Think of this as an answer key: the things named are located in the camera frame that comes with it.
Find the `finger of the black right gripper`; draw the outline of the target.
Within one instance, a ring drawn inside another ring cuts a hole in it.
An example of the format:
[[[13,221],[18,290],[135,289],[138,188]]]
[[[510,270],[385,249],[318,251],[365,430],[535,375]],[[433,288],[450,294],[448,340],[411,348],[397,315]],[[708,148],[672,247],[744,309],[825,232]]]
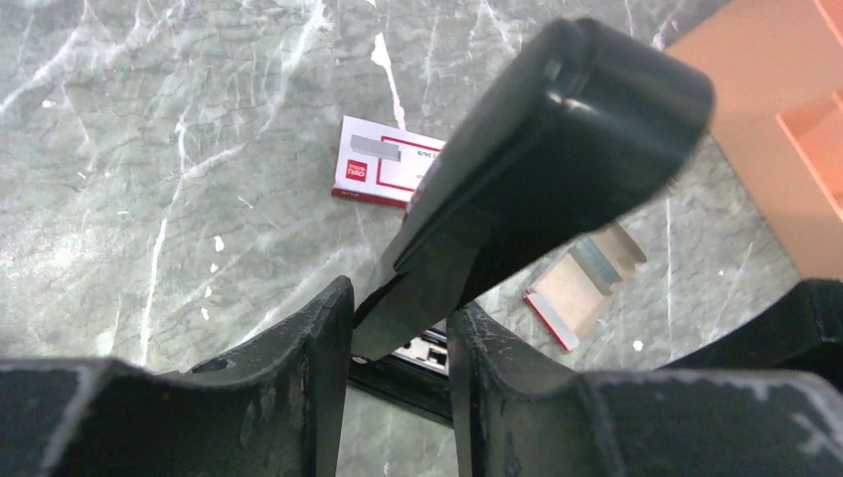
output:
[[[842,389],[842,283],[807,279],[740,328],[668,365],[812,373]]]

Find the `red white staple box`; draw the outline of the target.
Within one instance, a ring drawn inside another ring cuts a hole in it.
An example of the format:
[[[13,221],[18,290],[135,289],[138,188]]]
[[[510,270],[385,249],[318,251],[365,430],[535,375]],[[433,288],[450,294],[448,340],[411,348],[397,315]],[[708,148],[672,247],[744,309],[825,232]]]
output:
[[[344,116],[331,195],[403,209],[445,142]]]

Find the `silver staple strip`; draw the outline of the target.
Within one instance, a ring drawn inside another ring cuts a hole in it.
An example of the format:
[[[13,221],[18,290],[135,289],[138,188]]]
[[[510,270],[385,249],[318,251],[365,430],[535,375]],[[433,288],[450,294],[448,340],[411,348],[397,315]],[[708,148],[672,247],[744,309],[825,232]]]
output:
[[[618,271],[590,238],[578,239],[571,246],[570,255],[603,296],[612,295],[613,287],[622,282]]]

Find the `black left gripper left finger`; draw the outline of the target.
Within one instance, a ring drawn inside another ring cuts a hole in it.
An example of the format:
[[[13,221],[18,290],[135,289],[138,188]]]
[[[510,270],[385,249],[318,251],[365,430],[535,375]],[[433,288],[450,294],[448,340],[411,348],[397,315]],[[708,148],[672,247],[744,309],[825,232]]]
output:
[[[298,312],[191,370],[113,358],[1,363],[5,476],[331,476],[354,292],[340,276]]]

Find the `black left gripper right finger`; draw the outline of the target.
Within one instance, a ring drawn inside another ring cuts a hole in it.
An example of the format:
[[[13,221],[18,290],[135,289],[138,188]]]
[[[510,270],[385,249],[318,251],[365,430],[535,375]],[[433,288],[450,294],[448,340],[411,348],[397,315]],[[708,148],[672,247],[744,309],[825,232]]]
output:
[[[838,476],[842,398],[804,373],[573,371],[475,305],[448,318],[462,476]]]

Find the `orange file organizer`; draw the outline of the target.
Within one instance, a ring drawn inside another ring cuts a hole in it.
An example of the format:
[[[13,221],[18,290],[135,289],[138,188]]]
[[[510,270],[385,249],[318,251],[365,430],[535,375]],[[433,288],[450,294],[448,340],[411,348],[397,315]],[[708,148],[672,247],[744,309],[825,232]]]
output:
[[[733,1],[669,53],[712,80],[712,134],[800,276],[840,278],[841,3]]]

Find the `black stapler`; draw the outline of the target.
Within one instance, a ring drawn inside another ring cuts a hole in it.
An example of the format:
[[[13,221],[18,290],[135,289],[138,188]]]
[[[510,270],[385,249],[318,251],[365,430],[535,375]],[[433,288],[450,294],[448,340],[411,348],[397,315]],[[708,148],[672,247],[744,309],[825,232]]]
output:
[[[707,75],[589,18],[551,21],[423,176],[355,314],[356,389],[450,424],[446,377],[397,350],[658,195],[715,107]]]

